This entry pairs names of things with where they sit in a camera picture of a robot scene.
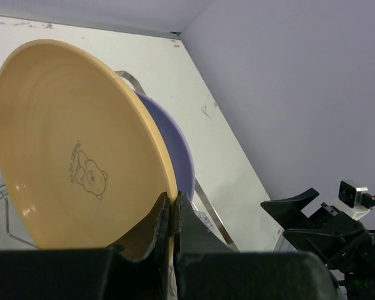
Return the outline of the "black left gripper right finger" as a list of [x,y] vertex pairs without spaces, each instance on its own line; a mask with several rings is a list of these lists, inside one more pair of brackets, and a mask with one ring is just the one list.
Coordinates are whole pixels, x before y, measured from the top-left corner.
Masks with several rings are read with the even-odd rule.
[[236,252],[196,216],[188,196],[174,207],[178,299],[337,299],[329,271],[311,253]]

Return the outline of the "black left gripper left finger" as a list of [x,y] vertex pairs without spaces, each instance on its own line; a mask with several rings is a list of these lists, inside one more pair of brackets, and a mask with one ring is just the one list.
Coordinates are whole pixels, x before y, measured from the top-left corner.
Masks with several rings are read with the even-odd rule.
[[0,299],[166,299],[170,200],[104,248],[0,251]]

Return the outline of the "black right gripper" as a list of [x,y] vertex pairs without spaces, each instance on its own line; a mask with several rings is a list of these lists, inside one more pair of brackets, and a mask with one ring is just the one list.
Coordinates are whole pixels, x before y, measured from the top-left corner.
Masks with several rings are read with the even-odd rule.
[[306,217],[302,209],[318,196],[310,188],[287,199],[263,201],[260,206],[286,229],[283,236],[297,250],[315,254],[329,269],[374,279],[375,230],[366,229],[360,221],[326,203]]

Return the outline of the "yellow plate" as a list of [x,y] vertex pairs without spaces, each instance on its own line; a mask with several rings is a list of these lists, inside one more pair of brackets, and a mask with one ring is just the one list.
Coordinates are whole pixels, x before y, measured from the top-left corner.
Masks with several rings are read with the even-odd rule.
[[156,123],[108,66],[51,39],[0,68],[0,171],[41,249],[98,248],[178,195]]

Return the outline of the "purple plate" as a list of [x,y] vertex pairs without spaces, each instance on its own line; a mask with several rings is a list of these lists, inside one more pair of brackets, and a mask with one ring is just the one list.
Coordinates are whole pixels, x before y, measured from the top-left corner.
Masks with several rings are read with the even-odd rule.
[[183,132],[173,117],[160,104],[142,92],[135,91],[135,93],[149,111],[165,142],[178,190],[186,193],[189,200],[192,201],[195,188],[194,162]]

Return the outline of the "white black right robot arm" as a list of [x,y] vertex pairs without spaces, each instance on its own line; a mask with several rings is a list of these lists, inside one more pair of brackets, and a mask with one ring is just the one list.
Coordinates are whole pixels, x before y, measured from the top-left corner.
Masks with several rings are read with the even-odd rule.
[[298,251],[315,254],[330,270],[344,274],[335,286],[346,289],[348,299],[375,299],[375,229],[359,220],[361,213],[375,207],[375,196],[360,195],[365,204],[350,207],[353,198],[346,188],[331,204],[322,203],[311,216],[303,208],[319,193],[311,188],[288,199],[263,201],[261,207],[284,229],[283,236]]

